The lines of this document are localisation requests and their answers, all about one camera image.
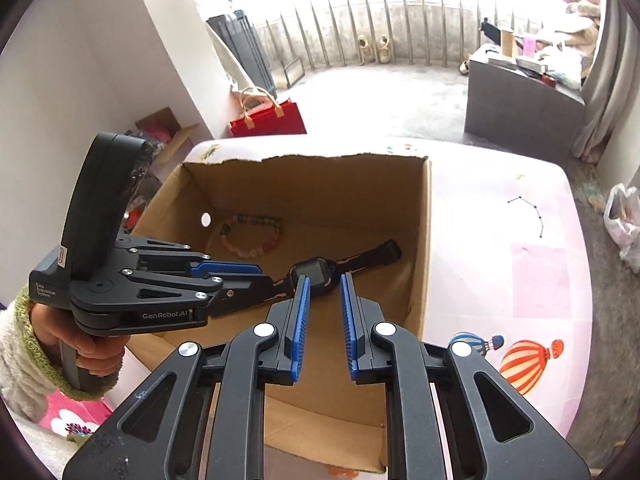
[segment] bag handle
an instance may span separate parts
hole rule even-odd
[[[240,107],[242,108],[242,113],[244,114],[244,124],[246,124],[246,127],[250,130],[253,130],[255,128],[255,123],[254,120],[249,117],[249,114],[247,113],[246,110],[246,102],[251,98],[254,97],[253,94],[249,95],[246,94],[247,91],[255,89],[258,92],[260,92],[261,95],[264,95],[265,97],[267,97],[272,103],[273,103],[273,107],[274,110],[276,112],[276,117],[282,117],[284,115],[284,110],[282,109],[282,106],[280,106],[277,102],[276,99],[273,98],[273,96],[267,92],[264,88],[260,88],[259,86],[248,86],[247,88],[245,88],[244,90],[242,90],[240,97],[238,98],[238,101],[240,103]]]

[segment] constellation print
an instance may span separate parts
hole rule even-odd
[[[545,223],[542,221],[542,216],[540,216],[540,211],[538,211],[538,206],[533,205],[531,202],[529,202],[529,200],[521,196],[517,196],[516,198],[507,200],[507,204],[510,204],[511,202],[515,202],[516,200],[522,200],[523,202],[526,202],[536,211],[536,215],[538,215],[538,219],[540,220],[540,238],[542,238],[542,231],[545,230]]]

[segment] smartwatch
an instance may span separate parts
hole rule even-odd
[[[402,251],[395,240],[387,240],[378,247],[354,254],[341,260],[329,260],[316,256],[303,262],[296,263],[287,275],[273,283],[270,291],[265,291],[269,297],[263,302],[293,298],[296,284],[301,275],[311,280],[311,297],[328,294],[340,283],[340,276],[345,272],[355,274],[361,270],[386,266],[400,259]]]

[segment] silver screw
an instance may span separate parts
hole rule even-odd
[[[469,343],[465,343],[464,341],[456,341],[451,345],[451,351],[457,355],[458,357],[469,357],[473,349],[469,345]]]
[[[260,323],[254,327],[254,334],[258,337],[267,337],[276,331],[271,323]]]
[[[393,335],[396,333],[396,326],[393,323],[378,323],[376,325],[376,332],[380,335]]]
[[[192,355],[195,355],[197,351],[198,351],[198,345],[191,341],[182,343],[180,345],[180,348],[178,348],[178,353],[184,357],[191,357]]]

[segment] pair of shoes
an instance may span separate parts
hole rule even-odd
[[[359,35],[358,37],[358,47],[360,48],[360,58],[361,65],[364,65],[366,62],[371,62],[376,60],[376,53],[373,50],[375,47],[369,42],[369,38],[364,34]]]
[[[392,45],[387,36],[381,36],[378,45],[373,45],[367,36],[361,34],[358,38],[358,46],[360,47],[360,56],[362,58],[362,62],[360,64],[376,60],[374,48],[378,49],[380,63],[388,63],[391,61]]]

